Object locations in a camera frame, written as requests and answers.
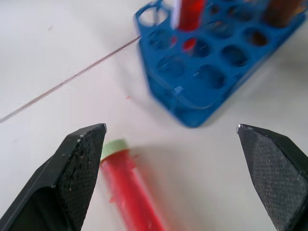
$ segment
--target textured gripper pad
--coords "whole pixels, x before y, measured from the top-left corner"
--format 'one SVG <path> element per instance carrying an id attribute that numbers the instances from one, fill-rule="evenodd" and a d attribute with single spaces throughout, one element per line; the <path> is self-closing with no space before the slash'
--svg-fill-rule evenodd
<path id="1" fill-rule="evenodd" d="M 75 231 L 81 230 L 96 184 L 102 153 L 102 146 L 96 142 L 101 140 L 103 137 L 99 133 L 81 135 L 57 184 L 60 201 Z"/>
<path id="2" fill-rule="evenodd" d="M 238 134 L 253 185 L 276 229 L 307 230 L 308 181 L 303 163 L 308 158 L 278 133 L 240 125 Z"/>

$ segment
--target blue test tube rack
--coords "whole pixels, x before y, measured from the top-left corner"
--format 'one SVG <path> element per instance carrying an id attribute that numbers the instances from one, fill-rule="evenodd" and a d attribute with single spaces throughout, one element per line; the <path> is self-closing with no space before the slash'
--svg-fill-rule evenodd
<path id="1" fill-rule="evenodd" d="M 171 9 L 162 0 L 136 12 L 149 89 L 184 125 L 202 125 L 306 19 L 302 12 L 288 27 L 274 28 L 262 21 L 267 2 L 254 2 L 210 0 L 192 32 L 171 27 Z M 141 22 L 147 10 L 155 12 L 151 26 Z M 162 23 L 159 11 L 167 14 Z M 196 44 L 188 52 L 183 44 L 190 39 Z"/>

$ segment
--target brown test tube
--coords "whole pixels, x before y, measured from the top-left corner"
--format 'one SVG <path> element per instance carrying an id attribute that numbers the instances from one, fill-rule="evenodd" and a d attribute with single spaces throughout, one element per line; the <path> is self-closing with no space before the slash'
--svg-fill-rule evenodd
<path id="1" fill-rule="evenodd" d="M 274 27 L 286 27 L 296 15 L 304 0 L 271 0 L 263 14 L 263 20 Z"/>

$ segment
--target test tube cap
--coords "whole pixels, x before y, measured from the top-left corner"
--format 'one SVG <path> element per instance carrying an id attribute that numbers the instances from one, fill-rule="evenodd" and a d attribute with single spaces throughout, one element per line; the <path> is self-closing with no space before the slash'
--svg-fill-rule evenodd
<path id="1" fill-rule="evenodd" d="M 128 149 L 128 145 L 124 139 L 110 141 L 103 146 L 101 161 L 114 153 L 117 153 L 117 152 L 120 152 L 126 149 Z"/>

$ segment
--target red test tube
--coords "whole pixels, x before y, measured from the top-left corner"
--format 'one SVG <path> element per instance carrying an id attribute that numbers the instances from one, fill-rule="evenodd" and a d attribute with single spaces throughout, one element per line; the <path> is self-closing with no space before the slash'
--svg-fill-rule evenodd
<path id="1" fill-rule="evenodd" d="M 165 230 L 124 140 L 104 145 L 100 171 L 129 231 Z"/>
<path id="2" fill-rule="evenodd" d="M 206 0 L 175 0 L 176 6 L 180 7 L 178 29 L 193 31 L 199 27 L 201 13 L 204 10 Z"/>

